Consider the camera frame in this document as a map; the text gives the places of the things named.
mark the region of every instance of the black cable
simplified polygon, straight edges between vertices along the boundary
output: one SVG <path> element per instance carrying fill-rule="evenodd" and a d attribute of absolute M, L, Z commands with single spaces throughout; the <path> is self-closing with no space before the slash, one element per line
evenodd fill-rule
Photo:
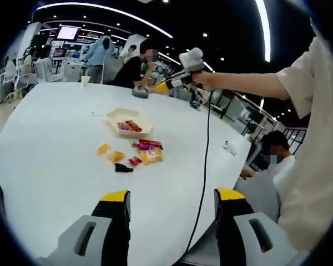
<path fill-rule="evenodd" d="M 191 242 L 193 240 L 195 231 L 196 231 L 196 227 L 198 226 L 198 222 L 199 222 L 199 218 L 200 218 L 200 213 L 201 213 L 201 208 L 202 208 L 202 202 L 204 200 L 204 195 L 205 195 L 205 189 L 206 189 L 206 166 L 207 166 L 207 155 L 209 153 L 209 142 L 210 142 L 210 113 L 211 113 L 211 99 L 212 99 L 212 95 L 213 95 L 214 90 L 211 91 L 210 94 L 210 98 L 209 98 L 209 111 L 208 111 L 208 116 L 207 116 L 207 142 L 206 142 L 206 152 L 205 152 L 205 164 L 204 164 L 204 185 L 202 187 L 202 194 L 201 194 L 201 200 L 200 200 L 200 206 L 199 206 L 199 211 L 198 211 L 198 215 L 196 217 L 196 222 L 195 222 L 195 226 L 194 226 L 194 230 L 191 234 L 189 243 L 188 243 L 188 247 L 186 248 L 186 251 L 184 253 L 184 255 L 182 257 L 184 257 L 187 252 L 189 251 Z"/>

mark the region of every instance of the hand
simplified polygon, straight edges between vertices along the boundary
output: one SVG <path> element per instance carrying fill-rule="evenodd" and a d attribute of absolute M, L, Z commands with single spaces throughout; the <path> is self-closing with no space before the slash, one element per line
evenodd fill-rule
<path fill-rule="evenodd" d="M 148 69 L 153 70 L 155 67 L 155 63 L 154 62 L 148 62 Z"/>
<path fill-rule="evenodd" d="M 213 90 L 215 89 L 213 85 L 213 77 L 213 73 L 202 71 L 200 73 L 193 74 L 193 81 L 202 84 L 205 90 Z"/>

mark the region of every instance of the small white object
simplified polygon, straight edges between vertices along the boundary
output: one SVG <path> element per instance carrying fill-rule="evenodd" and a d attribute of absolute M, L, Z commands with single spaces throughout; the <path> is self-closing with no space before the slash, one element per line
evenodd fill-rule
<path fill-rule="evenodd" d="M 106 114 L 107 120 L 111 127 L 116 130 L 119 135 L 134 137 L 136 139 L 142 139 L 149 134 L 153 128 L 153 124 L 138 111 L 116 108 L 115 110 Z M 128 131 L 119 129 L 117 123 L 125 122 L 127 120 L 133 120 L 141 129 L 141 132 Z"/>
<path fill-rule="evenodd" d="M 90 76 L 82 76 L 82 85 L 85 86 L 89 83 Z"/>
<path fill-rule="evenodd" d="M 222 145 L 222 147 L 228 150 L 232 155 L 234 156 L 237 155 L 237 150 L 235 149 L 233 144 L 231 144 L 228 140 L 226 140 L 226 142 Z"/>

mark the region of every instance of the floor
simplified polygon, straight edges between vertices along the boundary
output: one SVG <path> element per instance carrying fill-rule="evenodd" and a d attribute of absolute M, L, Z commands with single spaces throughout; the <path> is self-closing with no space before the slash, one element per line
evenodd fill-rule
<path fill-rule="evenodd" d="M 12 114 L 13 110 L 16 106 L 21 102 L 21 99 L 12 100 L 11 103 L 3 103 L 0 104 L 0 133 L 4 128 L 7 120 L 9 119 L 10 115 Z"/>

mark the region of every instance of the white table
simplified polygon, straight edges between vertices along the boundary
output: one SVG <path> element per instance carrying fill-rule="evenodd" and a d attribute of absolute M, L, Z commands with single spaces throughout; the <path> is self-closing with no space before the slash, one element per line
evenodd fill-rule
<path fill-rule="evenodd" d="M 96 155 L 109 143 L 128 157 L 126 139 L 101 122 L 117 108 L 139 110 L 154 124 L 164 162 L 139 165 L 130 176 Z M 91 214 L 101 196 L 131 191 L 130 266 L 172 265 L 184 253 L 203 185 L 207 112 L 162 95 L 139 99 L 130 89 L 99 84 L 41 83 L 22 100 L 0 135 L 0 185 L 7 219 L 29 254 L 45 257 L 58 236 Z M 237 149 L 222 148 L 225 140 Z M 206 193 L 193 244 L 214 220 L 214 188 L 233 188 L 250 143 L 210 118 Z"/>

